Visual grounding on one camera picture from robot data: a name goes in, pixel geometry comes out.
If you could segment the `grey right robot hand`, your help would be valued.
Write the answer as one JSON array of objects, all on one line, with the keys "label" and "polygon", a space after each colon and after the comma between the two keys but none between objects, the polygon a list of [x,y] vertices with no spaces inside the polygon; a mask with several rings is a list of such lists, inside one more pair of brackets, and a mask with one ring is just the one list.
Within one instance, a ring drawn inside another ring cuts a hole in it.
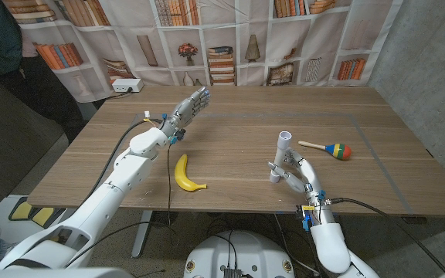
[{"label": "grey right robot hand", "polygon": [[278,164],[268,161],[267,165],[271,170],[270,181],[277,183],[282,178],[291,189],[298,193],[304,193],[312,205],[317,205],[322,187],[312,165],[301,154],[290,147],[286,150],[283,161],[294,166],[301,178],[289,171],[285,171]]}]

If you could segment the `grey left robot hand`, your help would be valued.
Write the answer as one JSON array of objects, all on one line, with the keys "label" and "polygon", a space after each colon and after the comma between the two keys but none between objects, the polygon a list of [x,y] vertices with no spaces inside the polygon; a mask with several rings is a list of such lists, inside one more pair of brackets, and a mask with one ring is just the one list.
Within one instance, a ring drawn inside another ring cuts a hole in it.
[{"label": "grey left robot hand", "polygon": [[210,97],[209,90],[205,86],[200,87],[175,107],[160,130],[167,137],[173,137],[177,131],[187,127],[193,118],[209,105]]}]

